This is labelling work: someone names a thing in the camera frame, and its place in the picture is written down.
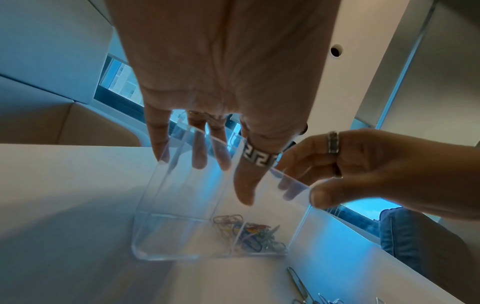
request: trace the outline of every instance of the clear plastic box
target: clear plastic box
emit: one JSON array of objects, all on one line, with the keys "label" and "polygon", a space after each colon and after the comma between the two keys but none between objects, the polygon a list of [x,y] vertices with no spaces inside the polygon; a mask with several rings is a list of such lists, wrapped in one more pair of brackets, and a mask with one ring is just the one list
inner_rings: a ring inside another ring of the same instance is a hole
[{"label": "clear plastic box", "polygon": [[[135,214],[132,251],[143,260],[285,255],[309,210],[308,187],[271,169],[253,206],[240,203],[233,173],[245,140],[227,129],[228,143],[179,122]],[[227,171],[221,164],[231,162]],[[281,179],[290,193],[278,187]]]}]

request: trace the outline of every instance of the table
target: table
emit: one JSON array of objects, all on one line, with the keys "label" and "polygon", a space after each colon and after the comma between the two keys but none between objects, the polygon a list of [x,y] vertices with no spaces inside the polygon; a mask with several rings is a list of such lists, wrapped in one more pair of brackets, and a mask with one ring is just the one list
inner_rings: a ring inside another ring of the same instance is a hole
[{"label": "table", "polygon": [[138,261],[150,148],[0,145],[0,156],[1,303],[291,303],[287,266],[346,304],[461,303],[321,210],[285,258]]}]

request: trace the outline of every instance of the transparent container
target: transparent container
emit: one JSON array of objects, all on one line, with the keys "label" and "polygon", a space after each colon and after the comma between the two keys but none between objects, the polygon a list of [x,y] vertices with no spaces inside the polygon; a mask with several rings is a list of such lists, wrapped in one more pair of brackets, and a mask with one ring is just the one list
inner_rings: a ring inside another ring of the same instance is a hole
[{"label": "transparent container", "polygon": [[[271,169],[253,206],[240,203],[233,173],[244,139],[228,143],[179,122],[137,207],[132,251],[143,260],[285,255],[309,210],[308,187]],[[287,192],[279,189],[281,179]],[[291,194],[298,194],[290,200]]]}]

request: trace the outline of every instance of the fingernail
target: fingernail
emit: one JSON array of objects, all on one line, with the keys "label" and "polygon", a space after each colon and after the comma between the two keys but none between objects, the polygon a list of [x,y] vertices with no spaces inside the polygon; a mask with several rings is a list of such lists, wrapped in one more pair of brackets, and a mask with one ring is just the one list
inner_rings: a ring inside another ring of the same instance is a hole
[{"label": "fingernail", "polygon": [[323,190],[315,190],[310,192],[310,205],[318,209],[329,208],[332,204],[332,199],[329,194]]}]

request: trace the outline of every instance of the blue light strip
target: blue light strip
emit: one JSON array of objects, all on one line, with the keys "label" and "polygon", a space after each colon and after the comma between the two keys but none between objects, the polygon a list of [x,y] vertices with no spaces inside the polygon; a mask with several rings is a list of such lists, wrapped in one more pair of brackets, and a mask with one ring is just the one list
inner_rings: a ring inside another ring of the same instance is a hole
[{"label": "blue light strip", "polygon": [[403,66],[403,69],[400,73],[400,76],[398,77],[398,80],[395,83],[395,86],[390,94],[390,97],[388,98],[388,101],[386,102],[385,108],[383,109],[383,112],[380,115],[380,118],[378,120],[378,123],[376,124],[375,129],[379,130],[382,125],[384,124],[385,118],[387,117],[387,114],[389,113],[390,107],[392,106],[392,102],[394,102],[395,97],[397,96],[397,93],[399,91],[400,85],[404,81],[405,74],[407,73],[410,63],[412,63],[412,60],[414,59],[415,53],[417,53],[417,50],[420,46],[420,43],[424,39],[425,33],[427,31],[427,26],[430,23],[430,20],[432,19],[432,16],[434,14],[435,8],[437,7],[437,3],[439,0],[434,0],[433,4],[430,7],[430,10],[428,11],[428,14],[420,28],[420,32],[418,34],[418,37],[416,38],[415,44],[413,45],[413,48],[410,51],[410,54],[405,62],[405,65]]}]

